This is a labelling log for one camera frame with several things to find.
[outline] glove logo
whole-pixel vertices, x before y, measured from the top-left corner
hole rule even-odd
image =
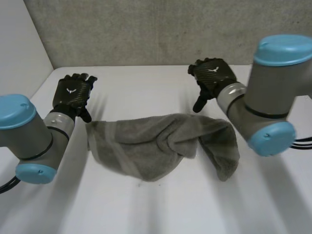
[[[67,92],[68,92],[69,94],[71,94],[71,93],[73,93],[74,91],[76,91],[76,89],[74,89],[74,90],[66,89],[66,90],[67,90]]]
[[[208,71],[210,71],[210,72],[217,72],[218,69],[219,69],[219,67],[216,67],[216,68],[213,69],[213,70],[208,69]]]

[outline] white surface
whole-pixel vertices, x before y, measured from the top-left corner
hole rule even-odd
[[[245,83],[249,66],[233,66]],[[87,72],[98,81],[88,109],[94,120],[191,113],[199,87],[186,66],[84,67],[55,70],[32,98],[44,117],[60,78]],[[201,113],[225,118],[210,101]],[[299,137],[312,135],[312,102],[300,97],[290,121]],[[141,182],[111,172],[87,152],[78,121],[56,179],[20,183],[0,195],[1,234],[310,234],[312,151],[289,149],[259,157],[237,135],[241,160],[234,176],[218,181],[201,148],[165,178]],[[0,149],[0,184],[17,159]]]
[[[0,1],[0,95],[31,97],[53,71],[23,0]]]

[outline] white table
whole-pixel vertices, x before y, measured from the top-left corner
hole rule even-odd
[[[250,66],[233,66],[247,83]],[[66,74],[98,77],[88,109],[94,120],[114,121],[191,113],[199,87],[187,66],[73,67],[55,70],[32,98],[41,117],[51,109],[57,82]],[[226,118],[216,101],[202,115]],[[290,122],[298,137],[312,135],[312,102],[297,98]],[[0,195],[1,234],[310,234],[312,151],[289,149],[257,156],[237,135],[239,167],[220,182],[201,148],[165,178],[142,182],[111,172],[87,151],[77,121],[55,180],[21,182]],[[18,160],[0,149],[0,184]]]

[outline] gray towel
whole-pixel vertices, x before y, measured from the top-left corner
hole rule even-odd
[[[233,127],[221,119],[172,114],[87,124],[89,146],[106,167],[145,181],[156,181],[196,154],[197,139],[220,180],[236,170],[239,152]]]

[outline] white wall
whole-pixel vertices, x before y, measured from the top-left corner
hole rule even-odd
[[[23,0],[1,0],[0,95],[30,98],[52,71]]]

